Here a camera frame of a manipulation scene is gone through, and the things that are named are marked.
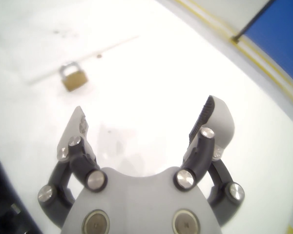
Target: yellow stripe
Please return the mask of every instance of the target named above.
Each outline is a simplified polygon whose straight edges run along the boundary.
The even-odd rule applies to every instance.
[[[219,19],[218,17],[216,17],[215,15],[211,14],[209,11],[207,11],[206,9],[202,8],[200,5],[198,5],[195,1],[193,0],[188,0],[189,2],[191,2],[192,4],[194,4],[196,7],[198,7],[201,11],[205,12],[208,16],[210,16],[211,18],[213,18],[214,20],[218,21],[219,23],[221,23],[222,25],[224,25],[226,28],[228,28],[232,33],[235,33],[236,31],[234,31],[230,26],[228,26],[224,21],[222,21],[221,19]]]
[[[206,20],[204,17],[202,17],[199,13],[197,13],[196,11],[194,11],[192,8],[190,8],[188,5],[186,5],[185,3],[183,3],[180,0],[174,0],[177,3],[181,4],[183,7],[185,7],[186,9],[188,9],[189,11],[191,11],[194,15],[196,15],[198,18],[200,18],[203,22],[205,22],[208,26],[212,27],[213,29],[216,29],[218,32],[221,32],[223,35],[225,35],[226,37],[228,37],[227,33],[218,28],[217,26],[213,25],[211,22],[209,22],[208,20]],[[204,11],[206,14],[208,14],[210,17],[214,18],[214,16],[212,16],[210,13],[206,12],[204,9],[202,9],[200,6],[198,6],[195,2],[189,0],[191,3],[193,3],[195,6],[197,6],[200,10]],[[256,61],[250,54],[248,54],[245,50],[243,50],[242,48],[240,48],[235,42],[233,42],[232,40],[230,40],[230,42],[239,50],[241,51],[248,59],[250,59],[253,63],[255,63],[263,72],[265,72],[274,82],[275,84],[280,87],[284,93],[286,93],[288,95],[288,97],[293,101],[293,95],[268,71],[266,70],[258,61]],[[245,42],[245,44],[253,51],[255,52],[260,58],[262,58],[265,62],[267,62],[267,64],[269,66],[271,66],[288,84],[290,84],[293,87],[293,84],[271,63],[269,62],[262,54],[260,54],[259,52],[257,52],[250,44],[248,44],[247,42]]]
[[[286,234],[293,234],[293,228],[291,226],[288,227]]]
[[[248,59],[254,62],[263,72],[265,72],[273,80],[273,82],[275,82],[278,87],[280,87],[293,101],[293,95],[268,70],[266,70],[257,60],[255,60],[250,54],[248,54],[245,50],[239,47],[235,42],[231,41],[231,43],[237,49],[239,49],[239,51],[241,51]]]

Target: padlock shackle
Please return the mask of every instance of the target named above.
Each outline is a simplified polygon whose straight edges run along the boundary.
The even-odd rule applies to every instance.
[[[80,67],[80,65],[76,62],[76,61],[72,61],[66,64],[63,64],[60,69],[59,69],[59,73],[62,79],[66,79],[66,75],[64,74],[64,71],[67,68],[73,67],[75,66],[77,68],[78,71],[82,71],[82,68]]]

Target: black vertical pole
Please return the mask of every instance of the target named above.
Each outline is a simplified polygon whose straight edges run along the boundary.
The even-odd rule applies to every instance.
[[[250,20],[250,22],[236,35],[231,39],[238,43],[239,38],[245,34],[245,32],[254,24],[254,22],[272,5],[275,0],[269,0],[265,6]]]

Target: brass padlock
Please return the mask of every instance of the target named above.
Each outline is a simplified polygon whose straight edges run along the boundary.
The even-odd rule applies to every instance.
[[[65,75],[64,72],[70,67],[75,67],[77,70],[73,73]],[[62,77],[62,82],[64,86],[69,92],[75,90],[76,88],[81,87],[88,81],[85,72],[81,69],[79,64],[75,61],[62,65],[60,68],[60,75]]]

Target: blue panel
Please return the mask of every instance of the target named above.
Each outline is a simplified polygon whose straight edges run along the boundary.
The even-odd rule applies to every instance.
[[[276,0],[245,34],[293,79],[293,0]]]

